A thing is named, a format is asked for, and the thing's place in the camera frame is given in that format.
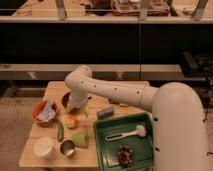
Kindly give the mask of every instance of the cable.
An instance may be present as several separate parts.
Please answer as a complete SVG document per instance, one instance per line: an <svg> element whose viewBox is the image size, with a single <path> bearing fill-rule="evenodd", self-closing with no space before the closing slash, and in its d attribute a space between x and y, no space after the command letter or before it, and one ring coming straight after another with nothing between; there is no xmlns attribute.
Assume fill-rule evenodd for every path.
<svg viewBox="0 0 213 171"><path fill-rule="evenodd" d="M138 30L139 30L139 63L140 63L140 72L139 72L139 80L141 80L141 65L142 65L142 29L141 29L141 23L140 23L140 13L138 16Z"/></svg>

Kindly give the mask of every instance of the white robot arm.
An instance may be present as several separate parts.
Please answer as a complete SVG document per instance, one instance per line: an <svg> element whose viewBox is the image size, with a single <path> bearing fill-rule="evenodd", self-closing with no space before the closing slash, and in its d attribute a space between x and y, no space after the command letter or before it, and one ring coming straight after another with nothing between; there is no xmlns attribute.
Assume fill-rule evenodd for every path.
<svg viewBox="0 0 213 171"><path fill-rule="evenodd" d="M182 83L158 88L92 79L85 65L66 79L73 107L87 103L87 93L153 113L154 171L209 171L204 111L195 91Z"/></svg>

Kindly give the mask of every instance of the small metal bowl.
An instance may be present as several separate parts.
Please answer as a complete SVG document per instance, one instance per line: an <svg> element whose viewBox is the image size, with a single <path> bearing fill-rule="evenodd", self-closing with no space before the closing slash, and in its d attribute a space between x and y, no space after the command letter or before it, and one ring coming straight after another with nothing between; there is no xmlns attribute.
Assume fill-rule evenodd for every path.
<svg viewBox="0 0 213 171"><path fill-rule="evenodd" d="M75 152L75 144L72 140L65 140L61 143L60 152L66 157L72 157Z"/></svg>

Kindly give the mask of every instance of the green tray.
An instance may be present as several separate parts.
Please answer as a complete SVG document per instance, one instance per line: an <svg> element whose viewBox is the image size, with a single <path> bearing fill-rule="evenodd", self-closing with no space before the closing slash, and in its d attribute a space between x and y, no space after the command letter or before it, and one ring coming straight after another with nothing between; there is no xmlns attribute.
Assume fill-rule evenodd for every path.
<svg viewBox="0 0 213 171"><path fill-rule="evenodd" d="M136 125L143 124L147 130L146 137L129 136L119 140L106 141L108 135L135 130ZM152 124L147 113L139 113L107 119L94 123L96 147L100 170L102 171L130 171L139 168L148 168L154 164ZM129 145L133 148L133 166L123 168L117 160L120 145Z"/></svg>

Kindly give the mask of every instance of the white container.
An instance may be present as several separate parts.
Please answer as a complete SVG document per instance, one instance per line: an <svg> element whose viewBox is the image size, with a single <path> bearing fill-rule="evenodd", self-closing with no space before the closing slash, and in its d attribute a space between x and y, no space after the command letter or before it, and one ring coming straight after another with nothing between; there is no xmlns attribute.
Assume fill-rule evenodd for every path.
<svg viewBox="0 0 213 171"><path fill-rule="evenodd" d="M36 141L34 154L40 158L52 159L55 154L53 140L50 137L43 137Z"/></svg>

